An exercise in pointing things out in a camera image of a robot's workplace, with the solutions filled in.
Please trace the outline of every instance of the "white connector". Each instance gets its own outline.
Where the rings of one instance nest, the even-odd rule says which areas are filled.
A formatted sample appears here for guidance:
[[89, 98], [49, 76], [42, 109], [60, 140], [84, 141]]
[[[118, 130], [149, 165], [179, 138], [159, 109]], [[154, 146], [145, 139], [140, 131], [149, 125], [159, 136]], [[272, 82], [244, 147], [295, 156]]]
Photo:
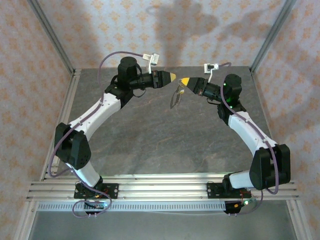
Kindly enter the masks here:
[[149, 74], [151, 74], [151, 65], [156, 66], [158, 64], [160, 55], [157, 53], [152, 53], [151, 55], [149, 54], [143, 54], [142, 59], [148, 61], [146, 65], [146, 70]]
[[210, 64], [210, 63], [205, 63], [204, 65], [204, 73], [205, 74], [211, 74], [211, 70], [218, 70], [219, 69], [219, 64]]

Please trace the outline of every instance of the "wall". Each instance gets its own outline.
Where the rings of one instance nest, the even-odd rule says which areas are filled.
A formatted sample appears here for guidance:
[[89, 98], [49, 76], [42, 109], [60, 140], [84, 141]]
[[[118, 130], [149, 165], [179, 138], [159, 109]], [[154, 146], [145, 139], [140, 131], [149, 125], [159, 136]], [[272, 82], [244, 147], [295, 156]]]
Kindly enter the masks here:
[[320, 5], [298, 0], [257, 71], [272, 136], [291, 149], [314, 239], [320, 236]]
[[[253, 63], [284, 0], [39, 1], [75, 68], [114, 51], [160, 54], [159, 66]], [[117, 66], [113, 57], [106, 66]]]
[[38, 181], [70, 76], [26, 0], [0, 4], [0, 239]]

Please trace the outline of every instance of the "robotic arm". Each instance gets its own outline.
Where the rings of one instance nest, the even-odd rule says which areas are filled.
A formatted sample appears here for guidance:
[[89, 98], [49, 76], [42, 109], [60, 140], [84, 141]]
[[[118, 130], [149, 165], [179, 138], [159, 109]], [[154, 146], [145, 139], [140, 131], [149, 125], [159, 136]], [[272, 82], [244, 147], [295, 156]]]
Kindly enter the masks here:
[[118, 66], [118, 74], [113, 77], [111, 84], [104, 91], [103, 101], [97, 101], [82, 116], [69, 124], [62, 122], [56, 127], [55, 146], [68, 131], [75, 127], [58, 147], [56, 156], [73, 169], [81, 181], [89, 187], [103, 191], [103, 179], [90, 162], [89, 140], [94, 132], [112, 114], [122, 109], [130, 101], [134, 96], [134, 90], [162, 88], [176, 79], [176, 75], [170, 72], [151, 71], [150, 65], [156, 65], [158, 57], [159, 55], [155, 53], [143, 56], [143, 59], [148, 61], [148, 72], [143, 74], [135, 58], [131, 56], [122, 58]]
[[[250, 118], [239, 100], [242, 81], [238, 75], [227, 75], [222, 89], [202, 77], [186, 77], [181, 83], [194, 94], [219, 102], [216, 105], [220, 119], [241, 137], [253, 155], [250, 170], [224, 176], [223, 191], [263, 190], [290, 181], [290, 150], [287, 145], [278, 145], [270, 139]], [[273, 153], [276, 162], [272, 163]]]

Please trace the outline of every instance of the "black mounting plate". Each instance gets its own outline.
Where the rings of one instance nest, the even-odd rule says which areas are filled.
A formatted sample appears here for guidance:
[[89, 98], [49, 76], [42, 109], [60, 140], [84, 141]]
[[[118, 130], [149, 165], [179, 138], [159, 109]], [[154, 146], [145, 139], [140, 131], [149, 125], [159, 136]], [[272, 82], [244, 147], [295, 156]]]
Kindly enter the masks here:
[[222, 182], [208, 182], [206, 184], [208, 199], [250, 199], [251, 193], [245, 188], [226, 191]]
[[[118, 183], [102, 183], [101, 186], [99, 186], [99, 190], [101, 192], [105, 192], [110, 196], [112, 199], [118, 198], [119, 193], [119, 184]], [[106, 199], [107, 197], [102, 195], [100, 198], [96, 198], [95, 196], [98, 193], [92, 192], [85, 186], [83, 186], [80, 182], [75, 185], [75, 191], [74, 191], [74, 199]]]

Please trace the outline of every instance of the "patterned wallpaper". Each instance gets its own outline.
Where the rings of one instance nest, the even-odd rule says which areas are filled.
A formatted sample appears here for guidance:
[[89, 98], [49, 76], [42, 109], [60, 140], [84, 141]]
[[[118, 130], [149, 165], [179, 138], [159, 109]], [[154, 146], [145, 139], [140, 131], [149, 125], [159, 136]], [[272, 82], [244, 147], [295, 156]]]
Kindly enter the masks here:
[[320, 4], [298, 0], [257, 72], [273, 137], [291, 149], [292, 179], [320, 236]]
[[[75, 68], [108, 53], [160, 54], [159, 66], [253, 63], [284, 0], [39, 0]], [[115, 67], [120, 56], [106, 66]]]
[[26, 0], [1, 0], [0, 35], [0, 239], [11, 240], [70, 76]]

